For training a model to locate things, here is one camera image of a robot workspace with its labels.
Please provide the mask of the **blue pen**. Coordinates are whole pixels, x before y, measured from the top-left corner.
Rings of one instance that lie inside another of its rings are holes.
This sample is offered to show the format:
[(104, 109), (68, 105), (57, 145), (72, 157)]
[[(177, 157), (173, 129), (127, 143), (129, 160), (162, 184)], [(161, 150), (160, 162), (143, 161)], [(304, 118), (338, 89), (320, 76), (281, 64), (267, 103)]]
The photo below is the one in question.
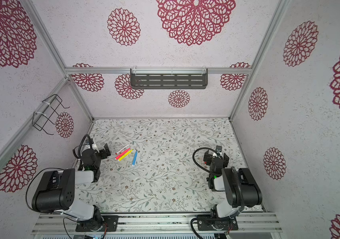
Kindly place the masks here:
[(133, 165), (133, 166), (135, 166), (136, 163), (137, 163), (137, 157), (138, 157), (138, 151), (136, 150), (136, 151), (135, 151), (135, 154), (134, 154), (133, 162), (132, 162), (132, 165)]

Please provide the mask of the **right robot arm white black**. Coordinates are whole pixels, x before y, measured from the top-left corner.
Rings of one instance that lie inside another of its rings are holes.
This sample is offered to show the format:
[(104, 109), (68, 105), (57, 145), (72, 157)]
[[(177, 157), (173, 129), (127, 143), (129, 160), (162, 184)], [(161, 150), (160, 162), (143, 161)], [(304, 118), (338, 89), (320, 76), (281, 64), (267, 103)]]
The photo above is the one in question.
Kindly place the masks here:
[(199, 231), (231, 231), (239, 229), (237, 217), (245, 208), (261, 205), (263, 196), (251, 171), (248, 168), (229, 167), (229, 156), (221, 146), (215, 149), (201, 147), (192, 154), (192, 160), (203, 171), (209, 173), (208, 187), (214, 192), (224, 192), (225, 198), (214, 205), (210, 215), (198, 215), (191, 219), (190, 227), (198, 239), (202, 236), (194, 228), (198, 223)]

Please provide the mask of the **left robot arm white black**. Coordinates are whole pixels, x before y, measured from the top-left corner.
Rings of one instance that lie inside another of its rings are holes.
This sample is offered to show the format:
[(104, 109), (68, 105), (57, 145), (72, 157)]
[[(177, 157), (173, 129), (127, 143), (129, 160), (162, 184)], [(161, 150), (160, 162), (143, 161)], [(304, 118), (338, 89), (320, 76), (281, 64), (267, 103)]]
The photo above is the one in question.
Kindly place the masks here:
[(73, 154), (79, 160), (78, 169), (47, 168), (42, 175), (36, 191), (28, 204), (37, 213), (61, 214), (76, 223), (77, 233), (107, 232), (117, 230), (117, 216), (103, 216), (96, 205), (85, 203), (75, 196), (75, 188), (80, 184), (99, 181), (101, 161), (111, 156), (107, 144), (99, 147), (90, 135), (86, 134)]

